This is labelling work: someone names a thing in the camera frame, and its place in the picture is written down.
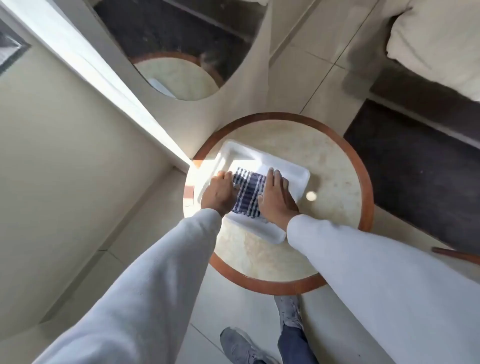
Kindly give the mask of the person's left hand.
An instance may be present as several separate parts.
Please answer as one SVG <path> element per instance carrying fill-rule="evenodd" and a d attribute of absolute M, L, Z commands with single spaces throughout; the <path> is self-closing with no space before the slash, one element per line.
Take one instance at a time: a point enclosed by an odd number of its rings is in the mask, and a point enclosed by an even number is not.
<path fill-rule="evenodd" d="M 229 214 L 237 202 L 239 188 L 225 188 L 217 184 L 217 176 L 213 176 L 201 197 L 201 209 L 212 209 L 220 217 Z"/>

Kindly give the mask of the person's right hand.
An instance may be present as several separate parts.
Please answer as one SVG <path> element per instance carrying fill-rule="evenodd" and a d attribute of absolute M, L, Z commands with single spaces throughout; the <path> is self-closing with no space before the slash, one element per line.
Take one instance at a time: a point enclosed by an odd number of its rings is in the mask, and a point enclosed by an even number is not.
<path fill-rule="evenodd" d="M 261 215 L 270 223 L 273 223 L 283 231 L 287 231 L 289 222 L 297 215 L 300 215 L 297 203 L 293 197 L 272 196 L 265 197 L 265 186 L 263 194 L 258 196 L 258 204 Z"/>

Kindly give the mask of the blue white checked cloth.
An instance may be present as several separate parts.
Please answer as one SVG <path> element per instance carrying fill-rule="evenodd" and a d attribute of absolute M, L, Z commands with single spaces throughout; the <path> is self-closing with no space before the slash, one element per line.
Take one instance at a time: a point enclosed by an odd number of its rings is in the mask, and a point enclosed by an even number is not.
<path fill-rule="evenodd" d="M 267 177 L 238 167 L 233 174 L 233 184 L 238 185 L 237 201 L 232 212 L 251 219 L 263 218 L 258 197 L 263 195 Z"/>

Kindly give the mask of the person's left forearm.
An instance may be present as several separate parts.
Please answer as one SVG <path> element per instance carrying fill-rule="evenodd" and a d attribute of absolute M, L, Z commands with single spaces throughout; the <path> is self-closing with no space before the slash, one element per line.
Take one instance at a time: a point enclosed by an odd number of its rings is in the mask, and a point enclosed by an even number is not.
<path fill-rule="evenodd" d="M 33 364 L 175 364 L 221 223 L 214 209 L 181 220 Z"/>

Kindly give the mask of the white rectangular tray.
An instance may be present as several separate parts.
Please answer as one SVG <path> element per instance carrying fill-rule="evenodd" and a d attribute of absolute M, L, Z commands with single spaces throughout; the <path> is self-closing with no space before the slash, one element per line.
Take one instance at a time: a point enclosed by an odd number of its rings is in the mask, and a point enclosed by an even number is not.
<path fill-rule="evenodd" d="M 305 192 L 310 179 L 308 169 L 292 162 L 271 155 L 265 151 L 255 149 L 243 143 L 227 139 L 220 144 L 219 151 L 213 153 L 201 164 L 195 177 L 193 201 L 200 203 L 203 192 L 209 185 L 212 177 L 219 171 L 230 171 L 233 174 L 241 167 L 254 173 L 267 175 L 269 168 L 280 171 L 282 176 L 289 180 L 289 191 L 295 202 L 298 202 Z M 271 244 L 280 244 L 286 238 L 286 233 L 264 218 L 249 218 L 230 211 L 225 216 L 231 223 L 243 228 Z"/>

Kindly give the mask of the round table with wooden rim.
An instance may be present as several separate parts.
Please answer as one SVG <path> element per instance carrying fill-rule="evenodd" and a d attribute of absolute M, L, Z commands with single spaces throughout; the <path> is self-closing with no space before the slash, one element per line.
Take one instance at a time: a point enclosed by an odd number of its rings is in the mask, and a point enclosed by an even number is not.
<path fill-rule="evenodd" d="M 368 171 L 353 147 L 330 127 L 302 115 L 264 112 L 237 119 L 204 141 L 192 158 L 184 187 L 183 213 L 200 209 L 210 178 L 237 163 L 243 168 L 272 166 L 290 180 L 299 173 L 244 152 L 222 155 L 229 141 L 247 145 L 305 168 L 310 177 L 297 204 L 302 213 L 364 232 L 374 221 L 374 192 Z M 309 261 L 286 240 L 267 242 L 227 217 L 223 219 L 209 267 L 249 291 L 269 295 L 305 294 L 327 284 Z"/>

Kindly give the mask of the person's grey right shoe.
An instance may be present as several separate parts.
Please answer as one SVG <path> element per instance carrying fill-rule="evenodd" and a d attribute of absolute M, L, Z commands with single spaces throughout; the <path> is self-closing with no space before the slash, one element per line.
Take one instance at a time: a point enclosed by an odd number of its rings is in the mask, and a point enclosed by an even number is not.
<path fill-rule="evenodd" d="M 299 295 L 275 295 L 273 298 L 278 309 L 280 332 L 283 332 L 285 327 L 303 331 Z"/>

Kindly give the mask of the person's grey shoe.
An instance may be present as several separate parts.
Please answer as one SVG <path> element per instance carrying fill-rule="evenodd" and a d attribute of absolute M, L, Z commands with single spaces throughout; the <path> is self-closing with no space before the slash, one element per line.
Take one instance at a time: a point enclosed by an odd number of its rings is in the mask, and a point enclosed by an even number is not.
<path fill-rule="evenodd" d="M 225 328 L 220 333 L 219 340 L 224 355 L 232 364 L 280 364 L 237 328 Z"/>
<path fill-rule="evenodd" d="M 280 332 L 283 332 L 285 327 L 303 331 L 299 295 L 275 295 L 273 298 L 278 309 Z"/>

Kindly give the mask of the dark grey rug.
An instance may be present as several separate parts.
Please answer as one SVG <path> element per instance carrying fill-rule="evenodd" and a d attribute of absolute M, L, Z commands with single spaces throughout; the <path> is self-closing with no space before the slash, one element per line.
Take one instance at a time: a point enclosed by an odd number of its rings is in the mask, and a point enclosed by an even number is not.
<path fill-rule="evenodd" d="M 376 205 L 480 256 L 480 149 L 369 99 L 344 138 L 369 173 Z"/>

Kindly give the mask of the person's blue jeans leg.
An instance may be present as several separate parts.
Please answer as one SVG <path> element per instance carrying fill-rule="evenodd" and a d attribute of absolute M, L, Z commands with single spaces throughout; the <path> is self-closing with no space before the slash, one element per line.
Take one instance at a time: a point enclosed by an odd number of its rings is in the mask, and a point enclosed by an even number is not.
<path fill-rule="evenodd" d="M 278 339 L 283 364 L 319 364 L 302 328 L 283 325 Z"/>

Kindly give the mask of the person's grey left shoe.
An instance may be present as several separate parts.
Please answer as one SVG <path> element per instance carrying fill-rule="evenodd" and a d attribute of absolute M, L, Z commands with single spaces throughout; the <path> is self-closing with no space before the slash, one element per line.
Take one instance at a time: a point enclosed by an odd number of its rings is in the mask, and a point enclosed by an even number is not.
<path fill-rule="evenodd" d="M 219 340 L 224 355 L 232 364 L 280 364 L 237 328 L 225 328 L 220 333 Z"/>

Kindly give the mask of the brown wooden furniture edge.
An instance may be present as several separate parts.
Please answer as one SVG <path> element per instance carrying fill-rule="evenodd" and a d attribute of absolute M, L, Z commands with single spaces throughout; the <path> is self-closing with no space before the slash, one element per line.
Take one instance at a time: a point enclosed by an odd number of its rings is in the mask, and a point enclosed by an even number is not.
<path fill-rule="evenodd" d="M 459 252 L 456 250 L 440 248 L 440 247 L 432 247 L 431 251 L 439 255 L 464 260 L 480 266 L 480 255 L 478 254 Z"/>

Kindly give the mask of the white bed duvet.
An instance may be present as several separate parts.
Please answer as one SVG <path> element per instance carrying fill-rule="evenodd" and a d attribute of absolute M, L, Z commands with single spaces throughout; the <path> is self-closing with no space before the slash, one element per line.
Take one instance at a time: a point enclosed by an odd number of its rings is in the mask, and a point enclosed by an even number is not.
<path fill-rule="evenodd" d="M 410 0 L 387 57 L 480 103 L 480 0 Z"/>

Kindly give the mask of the oval wall mirror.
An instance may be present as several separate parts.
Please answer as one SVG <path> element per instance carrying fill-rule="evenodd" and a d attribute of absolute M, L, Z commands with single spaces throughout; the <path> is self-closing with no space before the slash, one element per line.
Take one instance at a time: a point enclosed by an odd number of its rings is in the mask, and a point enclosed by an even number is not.
<path fill-rule="evenodd" d="M 177 100 L 217 93 L 247 57 L 269 0 L 88 0 L 156 91 Z"/>

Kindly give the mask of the dark bed frame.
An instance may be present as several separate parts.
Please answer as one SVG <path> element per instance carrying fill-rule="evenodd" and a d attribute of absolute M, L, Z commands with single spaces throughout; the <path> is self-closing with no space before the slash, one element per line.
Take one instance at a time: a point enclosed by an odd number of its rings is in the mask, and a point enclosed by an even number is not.
<path fill-rule="evenodd" d="M 373 101 L 480 150 L 480 103 L 387 57 L 393 23 L 406 10 L 383 20 L 388 31 L 382 46 L 387 61 L 370 88 Z"/>

